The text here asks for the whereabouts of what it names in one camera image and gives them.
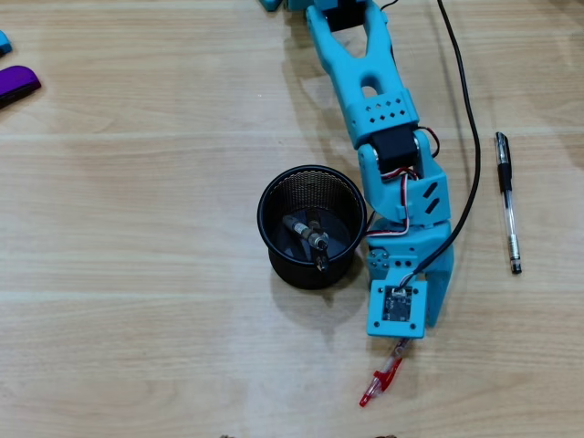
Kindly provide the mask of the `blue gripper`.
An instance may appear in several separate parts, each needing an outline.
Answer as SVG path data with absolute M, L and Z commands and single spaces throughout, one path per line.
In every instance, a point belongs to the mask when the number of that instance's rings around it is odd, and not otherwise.
M 450 235 L 449 222 L 433 227 L 411 225 L 405 231 L 367 233 L 367 268 L 371 279 L 397 274 L 401 279 L 411 273 Z M 427 325 L 433 328 L 440 316 L 454 269 L 454 250 L 446 249 L 426 270 Z

